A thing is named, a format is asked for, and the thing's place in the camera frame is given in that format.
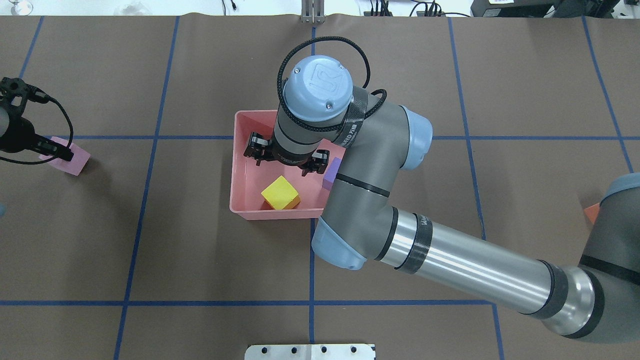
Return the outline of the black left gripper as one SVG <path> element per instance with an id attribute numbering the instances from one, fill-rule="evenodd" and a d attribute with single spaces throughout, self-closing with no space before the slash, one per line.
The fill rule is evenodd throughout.
<path id="1" fill-rule="evenodd" d="M 38 87 L 27 84 L 21 78 L 3 77 L 1 80 L 1 138 L 0 148 L 5 153 L 29 150 L 40 155 L 70 162 L 74 153 L 71 142 L 62 144 L 48 137 L 37 137 L 35 128 L 23 118 L 28 101 L 39 102 Z"/>

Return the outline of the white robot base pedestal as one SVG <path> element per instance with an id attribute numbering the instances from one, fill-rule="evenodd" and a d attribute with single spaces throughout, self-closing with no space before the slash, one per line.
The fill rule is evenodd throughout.
<path id="1" fill-rule="evenodd" d="M 374 344 L 256 344 L 244 353 L 245 360 L 376 360 Z"/>

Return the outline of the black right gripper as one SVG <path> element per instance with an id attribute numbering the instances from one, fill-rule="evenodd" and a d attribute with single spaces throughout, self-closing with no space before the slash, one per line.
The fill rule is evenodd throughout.
<path id="1" fill-rule="evenodd" d="M 330 151 L 317 149 L 320 142 L 301 144 L 286 139 L 285 145 L 293 145 L 294 150 L 288 150 L 273 136 L 265 139 L 258 132 L 251 132 L 247 138 L 243 156 L 254 160 L 256 166 L 263 162 L 277 161 L 286 166 L 301 168 L 301 176 L 306 177 L 310 173 L 324 174 L 329 166 Z"/>

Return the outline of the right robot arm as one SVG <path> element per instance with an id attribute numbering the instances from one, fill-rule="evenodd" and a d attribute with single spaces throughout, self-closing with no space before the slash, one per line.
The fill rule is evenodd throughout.
<path id="1" fill-rule="evenodd" d="M 578 262 L 591 230 L 582 207 L 596 203 L 609 182 L 638 168 L 639 141 L 621 146 L 616 127 L 639 134 L 639 126 L 613 120 L 585 43 L 576 48 L 516 52 L 449 47 L 435 51 L 369 53 L 370 88 L 384 88 L 434 123 L 436 139 L 423 164 L 402 171 L 391 203 L 438 223 L 485 236 L 525 256 L 557 265 Z M 369 260 L 360 271 L 309 260 L 311 226 L 300 219 L 244 221 L 227 211 L 224 224 L 238 231 L 239 260 L 220 269 L 210 300 L 310 301 L 317 341 L 339 337 L 389 346 L 383 330 L 391 317 L 382 305 L 363 305 L 370 320 L 347 327 L 329 301 L 387 302 L 414 328 L 434 317 L 427 332 L 474 342 L 487 351 L 490 306 L 445 285 L 403 275 Z"/>

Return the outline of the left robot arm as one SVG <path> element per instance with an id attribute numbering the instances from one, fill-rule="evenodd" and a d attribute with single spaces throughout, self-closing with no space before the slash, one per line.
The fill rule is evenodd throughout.
<path id="1" fill-rule="evenodd" d="M 1 90 L 1 134 L 0 150 L 8 154 L 16 154 L 22 151 L 32 151 L 48 157 L 41 161 L 19 161 L 2 157 L 1 160 L 13 164 L 34 166 L 60 159 L 70 162 L 74 158 L 71 150 L 74 128 L 71 119 L 60 102 L 48 95 L 39 87 L 27 84 L 19 77 L 3 77 L 0 84 Z M 66 145 L 48 139 L 35 132 L 34 125 L 23 114 L 28 102 L 38 104 L 57 105 L 64 116 L 68 129 L 69 139 Z"/>

